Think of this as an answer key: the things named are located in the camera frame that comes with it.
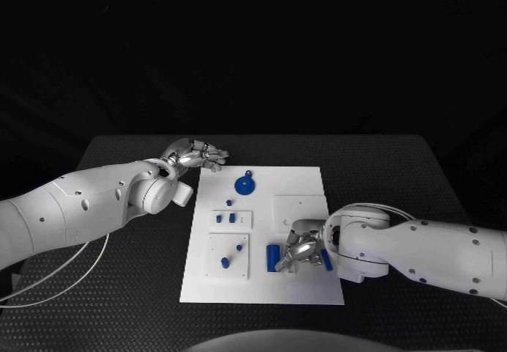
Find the blue object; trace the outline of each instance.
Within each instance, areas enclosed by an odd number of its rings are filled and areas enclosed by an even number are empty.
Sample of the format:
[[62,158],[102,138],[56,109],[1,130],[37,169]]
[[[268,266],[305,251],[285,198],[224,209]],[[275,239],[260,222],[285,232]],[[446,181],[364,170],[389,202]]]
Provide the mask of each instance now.
[[331,261],[330,261],[330,255],[327,254],[327,250],[322,249],[322,250],[320,251],[320,254],[322,255],[325,270],[327,270],[327,271],[331,271],[331,270],[332,270],[332,265],[331,265]]
[[268,259],[268,272],[275,273],[275,265],[279,262],[279,246],[278,244],[271,244],[266,246],[266,259]]
[[220,262],[222,262],[222,268],[226,269],[229,267],[229,259],[223,257]]
[[248,170],[245,172],[245,176],[242,176],[235,183],[235,189],[239,194],[248,196],[255,190],[255,182],[252,179],[252,171]]

